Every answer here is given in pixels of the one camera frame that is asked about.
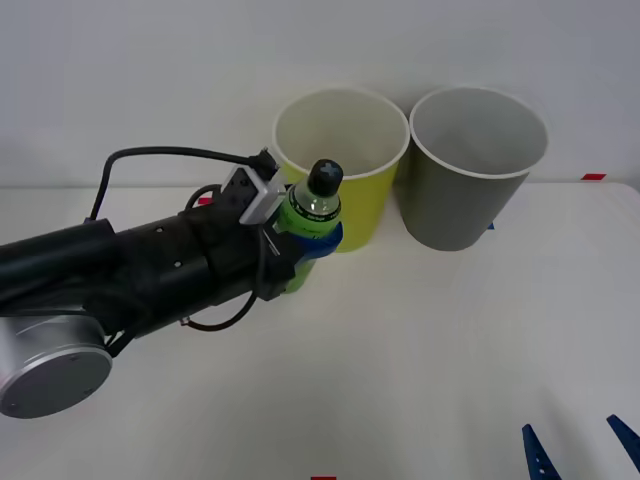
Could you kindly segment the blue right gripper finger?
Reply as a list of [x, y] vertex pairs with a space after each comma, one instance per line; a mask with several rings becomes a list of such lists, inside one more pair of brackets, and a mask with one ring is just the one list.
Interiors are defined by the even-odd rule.
[[530, 424], [526, 424], [522, 428], [522, 435], [530, 479], [560, 480], [561, 476], [551, 462]]
[[635, 468], [640, 471], [640, 437], [617, 415], [612, 414], [607, 418], [617, 438], [623, 445]]

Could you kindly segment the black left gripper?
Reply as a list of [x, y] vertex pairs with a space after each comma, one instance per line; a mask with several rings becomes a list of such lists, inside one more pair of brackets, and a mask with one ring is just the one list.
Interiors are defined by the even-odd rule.
[[245, 293], [270, 301], [283, 294], [305, 264], [332, 254], [343, 239], [338, 223], [326, 237], [277, 232], [267, 217], [274, 197], [253, 185], [206, 185], [187, 202], [187, 219], [209, 270], [209, 304]]

